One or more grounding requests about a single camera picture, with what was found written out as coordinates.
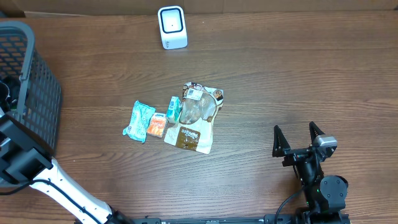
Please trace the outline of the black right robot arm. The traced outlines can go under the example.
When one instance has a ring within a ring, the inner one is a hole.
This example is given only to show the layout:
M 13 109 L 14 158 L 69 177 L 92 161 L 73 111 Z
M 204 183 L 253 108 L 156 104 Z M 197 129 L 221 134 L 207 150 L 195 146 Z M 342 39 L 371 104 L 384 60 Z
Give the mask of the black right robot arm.
M 282 130 L 274 126 L 273 157 L 282 157 L 284 167 L 293 167 L 301 189 L 285 199 L 277 209 L 274 223 L 349 223 L 349 216 L 341 211 L 346 207 L 348 181 L 340 175 L 325 175 L 321 163 L 336 151 L 338 141 L 325 134 L 313 121 L 309 123 L 311 144 L 307 148 L 292 149 Z M 296 209 L 288 218 L 280 217 L 283 207 L 304 194 L 306 207 Z

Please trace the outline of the brown white snack pouch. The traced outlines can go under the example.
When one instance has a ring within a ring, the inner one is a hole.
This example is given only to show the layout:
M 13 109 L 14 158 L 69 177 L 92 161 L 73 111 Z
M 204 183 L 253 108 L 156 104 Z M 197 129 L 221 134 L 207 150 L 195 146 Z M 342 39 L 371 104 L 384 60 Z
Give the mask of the brown white snack pouch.
M 209 154 L 213 126 L 224 101 L 224 91 L 188 82 L 182 90 L 182 110 L 167 129 L 164 142 L 181 149 Z

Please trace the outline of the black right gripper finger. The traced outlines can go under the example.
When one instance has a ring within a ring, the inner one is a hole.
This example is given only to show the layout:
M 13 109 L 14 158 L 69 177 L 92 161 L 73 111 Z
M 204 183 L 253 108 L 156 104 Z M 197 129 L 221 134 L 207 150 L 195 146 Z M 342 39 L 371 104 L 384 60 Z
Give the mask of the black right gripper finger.
M 310 130 L 312 145 L 314 145 L 315 138 L 319 135 L 324 135 L 324 132 L 313 121 L 309 123 L 309 130 Z
M 272 148 L 273 157 L 283 157 L 287 151 L 291 150 L 289 143 L 287 142 L 282 130 L 278 125 L 274 126 L 274 144 Z

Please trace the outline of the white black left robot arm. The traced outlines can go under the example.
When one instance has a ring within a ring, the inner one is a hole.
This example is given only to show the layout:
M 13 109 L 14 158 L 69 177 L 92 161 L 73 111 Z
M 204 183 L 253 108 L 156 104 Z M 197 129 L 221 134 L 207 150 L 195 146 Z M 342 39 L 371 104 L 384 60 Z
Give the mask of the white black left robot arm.
M 132 223 L 75 182 L 38 134 L 4 113 L 1 113 L 1 178 L 17 186 L 12 191 L 1 192 L 2 196 L 31 187 L 58 202 L 76 217 L 77 223 Z

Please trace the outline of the orange tissue pack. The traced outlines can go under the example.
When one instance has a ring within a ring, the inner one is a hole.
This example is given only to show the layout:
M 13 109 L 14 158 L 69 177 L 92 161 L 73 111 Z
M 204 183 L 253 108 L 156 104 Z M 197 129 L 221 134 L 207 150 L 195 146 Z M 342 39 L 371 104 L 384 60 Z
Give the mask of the orange tissue pack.
M 167 126 L 165 113 L 154 113 L 147 128 L 147 134 L 161 138 Z

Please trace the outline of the teal tissue pack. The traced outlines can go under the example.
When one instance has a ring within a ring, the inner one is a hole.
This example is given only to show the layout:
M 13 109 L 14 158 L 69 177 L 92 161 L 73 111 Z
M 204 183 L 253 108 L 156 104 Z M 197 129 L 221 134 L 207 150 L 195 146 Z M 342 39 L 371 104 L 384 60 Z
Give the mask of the teal tissue pack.
M 128 135 L 133 140 L 145 143 L 147 128 L 154 113 L 154 107 L 145 105 L 137 100 L 132 109 L 130 123 L 123 129 L 123 136 Z

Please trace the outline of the small teal carton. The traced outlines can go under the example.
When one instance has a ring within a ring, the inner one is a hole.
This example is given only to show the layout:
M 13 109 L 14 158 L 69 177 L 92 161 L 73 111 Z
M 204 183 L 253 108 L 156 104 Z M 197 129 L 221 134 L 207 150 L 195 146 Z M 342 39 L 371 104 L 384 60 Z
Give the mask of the small teal carton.
M 172 124 L 177 123 L 181 110 L 182 102 L 180 101 L 180 98 L 178 96 L 172 96 L 166 112 L 166 118 L 168 122 Z

